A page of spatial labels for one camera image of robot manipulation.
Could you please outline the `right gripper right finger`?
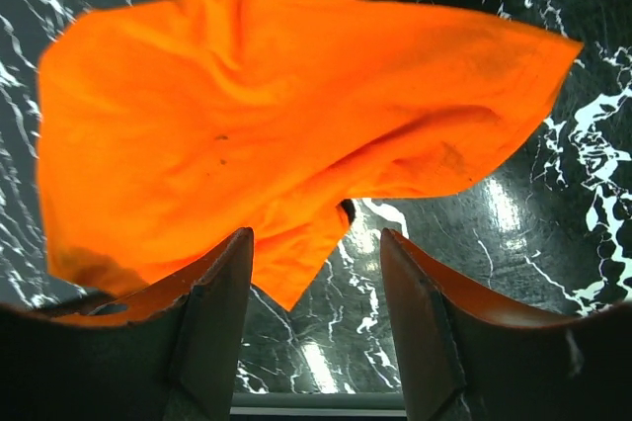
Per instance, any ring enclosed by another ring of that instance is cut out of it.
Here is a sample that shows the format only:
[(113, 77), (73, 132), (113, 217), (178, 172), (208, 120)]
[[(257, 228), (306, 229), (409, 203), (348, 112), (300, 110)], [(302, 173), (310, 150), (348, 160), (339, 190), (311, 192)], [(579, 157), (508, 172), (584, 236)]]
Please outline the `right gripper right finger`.
[(567, 316), (497, 293), (400, 233), (380, 264), (407, 417), (627, 420), (631, 305)]

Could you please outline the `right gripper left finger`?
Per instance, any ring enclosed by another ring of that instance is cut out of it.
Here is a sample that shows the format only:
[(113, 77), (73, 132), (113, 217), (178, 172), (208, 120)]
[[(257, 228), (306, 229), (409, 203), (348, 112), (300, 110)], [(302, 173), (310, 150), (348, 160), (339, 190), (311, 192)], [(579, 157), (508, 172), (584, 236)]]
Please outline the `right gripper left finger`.
[(241, 228), (131, 295), (1, 308), (5, 420), (225, 420), (254, 254)]

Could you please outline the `orange t shirt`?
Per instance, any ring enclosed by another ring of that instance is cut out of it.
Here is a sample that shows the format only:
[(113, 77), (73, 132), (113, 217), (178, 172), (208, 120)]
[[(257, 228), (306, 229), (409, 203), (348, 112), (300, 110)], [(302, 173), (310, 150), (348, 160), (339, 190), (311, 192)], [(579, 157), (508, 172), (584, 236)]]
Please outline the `orange t shirt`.
[(48, 271), (110, 295), (235, 229), (293, 308), (351, 226), (344, 201), (458, 194), (550, 115), (582, 44), (377, 0), (156, 0), (78, 17), (39, 59)]

